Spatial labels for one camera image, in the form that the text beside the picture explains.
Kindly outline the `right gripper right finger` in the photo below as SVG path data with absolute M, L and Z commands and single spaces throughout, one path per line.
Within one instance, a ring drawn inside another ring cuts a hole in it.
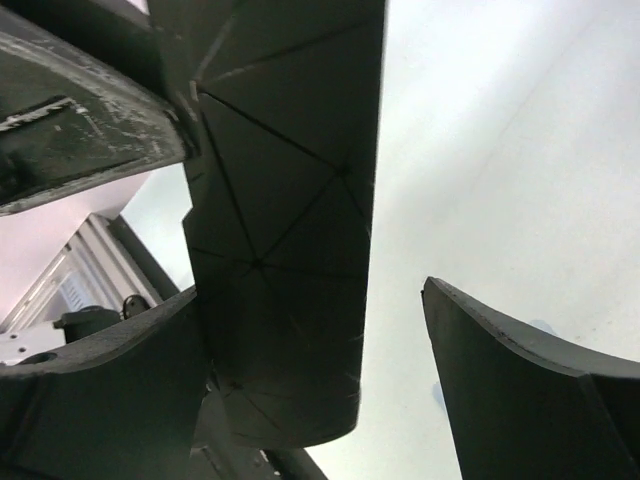
M 636 479 L 639 365 L 490 308 L 442 279 L 422 290 L 465 479 Z

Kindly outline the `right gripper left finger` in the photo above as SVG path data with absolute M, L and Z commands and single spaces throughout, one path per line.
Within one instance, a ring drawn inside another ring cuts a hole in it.
M 2 478 L 185 478 L 209 366 L 195 297 L 2 367 Z

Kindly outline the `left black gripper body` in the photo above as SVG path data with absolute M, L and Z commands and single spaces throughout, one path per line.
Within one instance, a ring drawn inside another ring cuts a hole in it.
M 146 12 L 128 1 L 2 3 L 3 215 L 194 153 Z

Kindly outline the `black glasses case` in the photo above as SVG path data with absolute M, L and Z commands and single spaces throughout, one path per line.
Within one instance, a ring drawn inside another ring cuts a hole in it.
M 386 5 L 148 8 L 195 150 L 184 231 L 231 436 L 338 439 L 361 398 Z

